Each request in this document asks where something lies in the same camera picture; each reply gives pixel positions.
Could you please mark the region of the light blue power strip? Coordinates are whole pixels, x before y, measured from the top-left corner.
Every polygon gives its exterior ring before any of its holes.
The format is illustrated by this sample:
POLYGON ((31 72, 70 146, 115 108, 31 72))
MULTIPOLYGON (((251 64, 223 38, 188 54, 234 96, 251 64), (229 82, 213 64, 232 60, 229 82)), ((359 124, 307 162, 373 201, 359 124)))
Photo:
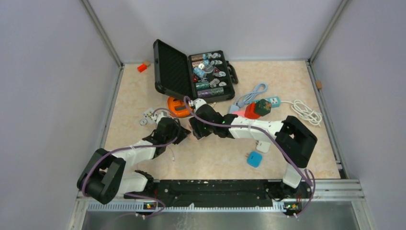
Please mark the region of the light blue power strip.
POLYGON ((237 111, 239 111, 239 110, 240 110, 240 107, 239 107, 239 106, 237 106, 237 105, 235 105, 235 104, 232 104, 232 105, 230 106, 230 108, 229 108, 229 114, 232 114, 232 113, 237 112, 237 111))

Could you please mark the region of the blue charger plug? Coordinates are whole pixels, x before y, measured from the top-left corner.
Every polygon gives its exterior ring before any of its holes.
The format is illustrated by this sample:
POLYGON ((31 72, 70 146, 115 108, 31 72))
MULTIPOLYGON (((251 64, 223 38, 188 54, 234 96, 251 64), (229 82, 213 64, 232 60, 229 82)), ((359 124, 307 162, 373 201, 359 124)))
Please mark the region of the blue charger plug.
POLYGON ((254 168, 258 168, 262 162, 263 156, 256 151, 252 151, 246 154, 246 158, 246 162, 248 165, 254 168))

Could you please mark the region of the white charger plug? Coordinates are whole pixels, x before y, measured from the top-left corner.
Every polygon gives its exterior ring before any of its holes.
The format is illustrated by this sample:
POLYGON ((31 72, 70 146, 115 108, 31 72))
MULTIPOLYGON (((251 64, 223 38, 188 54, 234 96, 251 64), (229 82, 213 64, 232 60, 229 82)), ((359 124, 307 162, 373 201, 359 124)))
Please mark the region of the white charger plug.
POLYGON ((271 143, 265 141, 256 141, 256 150, 262 153, 267 153, 270 149, 271 143))

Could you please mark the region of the pink triangular power socket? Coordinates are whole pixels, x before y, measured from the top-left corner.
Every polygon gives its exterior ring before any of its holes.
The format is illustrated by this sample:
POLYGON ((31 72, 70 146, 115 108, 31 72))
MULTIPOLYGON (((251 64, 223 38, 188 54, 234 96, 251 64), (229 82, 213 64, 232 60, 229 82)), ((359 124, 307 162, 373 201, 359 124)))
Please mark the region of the pink triangular power socket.
POLYGON ((237 115, 237 116, 241 116, 241 117, 245 117, 245 111, 244 110, 234 111, 234 112, 232 112, 232 114, 237 115))

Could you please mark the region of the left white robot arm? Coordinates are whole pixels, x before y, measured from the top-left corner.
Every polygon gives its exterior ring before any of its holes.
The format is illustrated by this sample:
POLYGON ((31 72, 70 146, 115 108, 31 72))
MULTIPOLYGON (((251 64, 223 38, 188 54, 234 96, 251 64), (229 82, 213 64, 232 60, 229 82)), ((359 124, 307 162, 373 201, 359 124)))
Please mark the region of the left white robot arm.
POLYGON ((135 165, 158 157, 168 145, 179 144, 191 132, 168 109, 150 111, 147 121, 156 127, 137 143, 111 151, 95 150, 77 181, 77 188, 84 196, 107 204, 126 193, 137 193, 142 198, 153 194, 153 177, 136 170, 135 165))

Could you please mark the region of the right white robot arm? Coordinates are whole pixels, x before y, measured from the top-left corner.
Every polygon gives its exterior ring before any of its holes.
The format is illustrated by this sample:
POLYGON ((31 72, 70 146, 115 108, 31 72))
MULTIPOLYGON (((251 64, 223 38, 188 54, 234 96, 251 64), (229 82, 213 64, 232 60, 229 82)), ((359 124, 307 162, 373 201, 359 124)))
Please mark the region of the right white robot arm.
POLYGON ((280 121, 262 121, 236 114, 221 115, 201 98, 192 100, 184 96, 183 101, 189 105, 192 115, 189 122, 197 139, 215 134, 220 138, 247 138, 274 144, 288 163, 281 184, 284 196, 294 197, 299 193, 302 180, 314 185, 307 166, 317 137, 297 117, 289 115, 280 121))

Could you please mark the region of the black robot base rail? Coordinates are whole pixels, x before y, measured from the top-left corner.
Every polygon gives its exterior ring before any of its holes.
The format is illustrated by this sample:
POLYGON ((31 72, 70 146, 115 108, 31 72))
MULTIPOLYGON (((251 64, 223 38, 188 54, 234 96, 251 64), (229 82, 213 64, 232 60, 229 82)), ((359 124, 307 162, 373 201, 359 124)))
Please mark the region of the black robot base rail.
POLYGON ((141 196, 162 201, 167 208, 243 208, 271 207, 276 202, 292 199, 304 201, 311 196, 306 182, 291 188, 281 180, 161 180, 148 182, 141 196))

